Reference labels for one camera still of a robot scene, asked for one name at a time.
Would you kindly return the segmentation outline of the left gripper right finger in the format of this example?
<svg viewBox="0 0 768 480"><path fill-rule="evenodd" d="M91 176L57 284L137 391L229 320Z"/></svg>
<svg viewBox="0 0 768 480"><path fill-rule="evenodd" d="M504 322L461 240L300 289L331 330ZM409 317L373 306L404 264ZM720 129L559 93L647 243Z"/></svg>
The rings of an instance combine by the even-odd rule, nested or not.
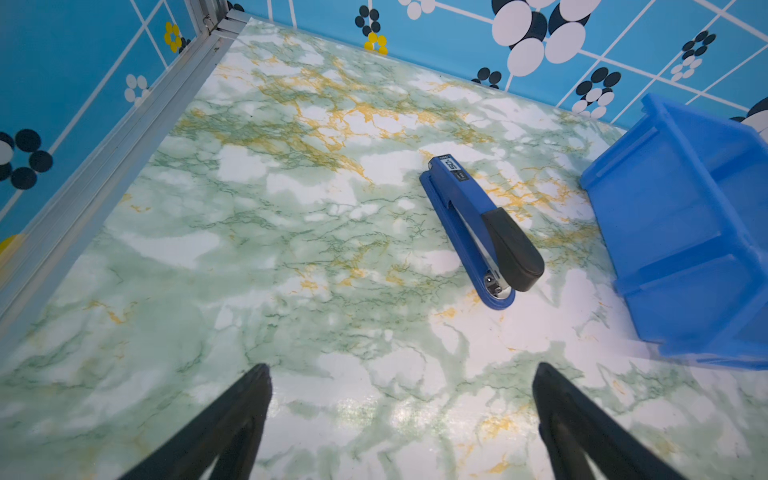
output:
<svg viewBox="0 0 768 480"><path fill-rule="evenodd" d="M680 479L570 380L547 362L537 366L532 394L539 434L557 479Z"/></svg>

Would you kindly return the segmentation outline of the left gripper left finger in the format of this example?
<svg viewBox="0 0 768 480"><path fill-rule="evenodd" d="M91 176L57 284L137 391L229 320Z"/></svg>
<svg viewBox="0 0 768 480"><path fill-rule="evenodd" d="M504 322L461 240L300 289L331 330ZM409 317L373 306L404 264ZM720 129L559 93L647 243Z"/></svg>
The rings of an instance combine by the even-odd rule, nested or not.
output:
<svg viewBox="0 0 768 480"><path fill-rule="evenodd" d="M270 368L257 364L124 479L250 477L273 388Z"/></svg>

